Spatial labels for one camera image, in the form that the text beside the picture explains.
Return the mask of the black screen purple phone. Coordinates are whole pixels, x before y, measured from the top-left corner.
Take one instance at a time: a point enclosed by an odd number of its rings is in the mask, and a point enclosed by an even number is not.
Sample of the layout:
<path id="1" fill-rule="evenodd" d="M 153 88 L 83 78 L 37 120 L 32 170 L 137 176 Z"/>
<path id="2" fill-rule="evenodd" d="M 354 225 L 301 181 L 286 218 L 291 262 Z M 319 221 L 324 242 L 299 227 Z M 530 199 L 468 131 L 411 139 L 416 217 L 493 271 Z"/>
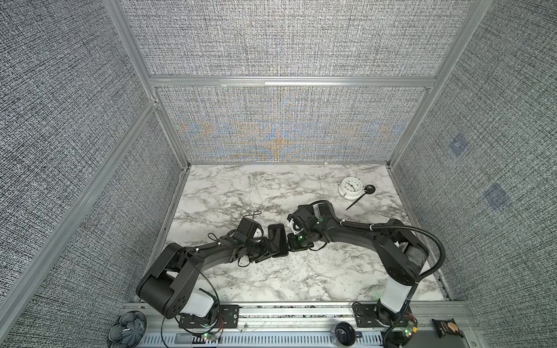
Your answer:
<path id="1" fill-rule="evenodd" d="M 320 203 L 316 203 L 312 205 L 313 207 L 313 212 L 314 215 L 317 218 L 322 218 L 325 216 L 329 216 L 329 217 L 334 217 L 335 213 L 334 213 L 334 208 L 332 206 L 332 204 L 329 202 L 320 202 Z"/>

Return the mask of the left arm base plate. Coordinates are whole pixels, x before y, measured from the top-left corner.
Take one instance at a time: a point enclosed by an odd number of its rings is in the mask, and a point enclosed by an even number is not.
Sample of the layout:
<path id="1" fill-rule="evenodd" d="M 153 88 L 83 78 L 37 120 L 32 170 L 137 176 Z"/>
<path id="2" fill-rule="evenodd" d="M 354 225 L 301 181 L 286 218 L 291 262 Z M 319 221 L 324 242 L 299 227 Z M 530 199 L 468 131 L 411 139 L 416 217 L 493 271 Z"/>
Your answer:
<path id="1" fill-rule="evenodd" d="M 239 322 L 240 306 L 237 304 L 225 304 L 220 310 L 214 307 L 205 317 L 197 317 L 191 314 L 179 314 L 178 323 L 183 329 L 208 330 L 211 328 L 236 329 Z"/>

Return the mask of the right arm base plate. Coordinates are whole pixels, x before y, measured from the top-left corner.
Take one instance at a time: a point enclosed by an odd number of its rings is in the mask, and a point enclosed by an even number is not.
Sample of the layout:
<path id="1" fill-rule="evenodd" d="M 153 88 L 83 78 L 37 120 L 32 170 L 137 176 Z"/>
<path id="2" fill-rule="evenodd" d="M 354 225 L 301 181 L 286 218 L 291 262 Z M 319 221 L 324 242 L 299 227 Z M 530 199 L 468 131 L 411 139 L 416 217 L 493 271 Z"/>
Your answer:
<path id="1" fill-rule="evenodd" d="M 378 321 L 375 307 L 375 304 L 352 303 L 351 308 L 358 328 L 383 327 L 382 323 Z"/>

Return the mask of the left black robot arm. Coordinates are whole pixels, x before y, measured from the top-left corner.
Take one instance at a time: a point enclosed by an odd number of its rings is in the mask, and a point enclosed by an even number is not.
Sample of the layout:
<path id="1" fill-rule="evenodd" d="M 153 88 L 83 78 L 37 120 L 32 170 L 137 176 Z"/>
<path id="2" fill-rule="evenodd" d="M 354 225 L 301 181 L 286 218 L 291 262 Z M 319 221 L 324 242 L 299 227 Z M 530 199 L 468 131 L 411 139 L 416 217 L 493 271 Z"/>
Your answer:
<path id="1" fill-rule="evenodd" d="M 236 240 L 222 236 L 201 246 L 171 243 L 139 281 L 136 295 L 166 319 L 179 314 L 212 317 L 217 310 L 217 296 L 195 287 L 204 269 L 232 263 L 244 256 L 257 263 L 279 252 L 279 245 L 266 237 Z"/>

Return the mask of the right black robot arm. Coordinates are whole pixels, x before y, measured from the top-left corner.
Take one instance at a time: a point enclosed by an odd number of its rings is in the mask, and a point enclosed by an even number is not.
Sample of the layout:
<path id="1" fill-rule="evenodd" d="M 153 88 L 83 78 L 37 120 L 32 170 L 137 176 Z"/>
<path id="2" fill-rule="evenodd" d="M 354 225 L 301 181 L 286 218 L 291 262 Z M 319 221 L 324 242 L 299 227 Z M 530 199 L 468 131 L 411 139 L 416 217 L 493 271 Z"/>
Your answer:
<path id="1" fill-rule="evenodd" d="M 435 273 L 444 261 L 441 244 L 439 260 L 424 269 L 429 249 L 417 237 L 419 234 L 439 243 L 428 231 L 406 226 L 399 220 L 365 224 L 340 220 L 331 215 L 303 217 L 291 214 L 287 221 L 294 230 L 289 247 L 293 251 L 309 249 L 314 242 L 345 243 L 365 247 L 377 253 L 389 279 L 377 302 L 375 318 L 383 326 L 395 326 L 409 309 L 419 283 Z"/>

